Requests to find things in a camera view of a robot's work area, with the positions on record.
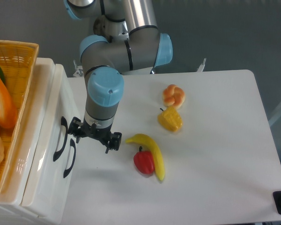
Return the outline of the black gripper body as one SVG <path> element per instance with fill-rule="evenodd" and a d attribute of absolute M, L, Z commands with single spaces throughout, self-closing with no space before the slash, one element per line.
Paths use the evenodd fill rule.
<path fill-rule="evenodd" d="M 105 128 L 99 128 L 99 126 L 95 125 L 89 125 L 87 123 L 84 123 L 81 127 L 81 130 L 83 132 L 83 137 L 89 137 L 101 142 L 107 142 L 110 138 L 111 133 L 111 125 Z"/>

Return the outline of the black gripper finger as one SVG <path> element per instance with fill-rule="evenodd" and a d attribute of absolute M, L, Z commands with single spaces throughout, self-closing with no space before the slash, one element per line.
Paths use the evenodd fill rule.
<path fill-rule="evenodd" d="M 79 118 L 73 117 L 68 127 L 68 134 L 76 138 L 76 143 L 79 143 L 80 139 L 83 137 L 82 125 L 83 123 Z"/>
<path fill-rule="evenodd" d="M 119 150 L 121 139 L 121 132 L 108 132 L 100 139 L 100 143 L 106 147 L 105 153 L 108 154 L 110 150 Z"/>

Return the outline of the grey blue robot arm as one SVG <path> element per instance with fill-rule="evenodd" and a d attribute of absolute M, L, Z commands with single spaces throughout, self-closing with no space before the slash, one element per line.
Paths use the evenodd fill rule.
<path fill-rule="evenodd" d="M 68 132 L 77 140 L 98 140 L 118 150 L 122 134 L 111 132 L 124 92 L 123 73 L 171 62 L 172 42 L 157 27 L 150 0 L 66 0 L 73 19 L 95 17 L 93 35 L 80 43 L 80 62 L 87 91 L 82 120 L 73 118 Z"/>

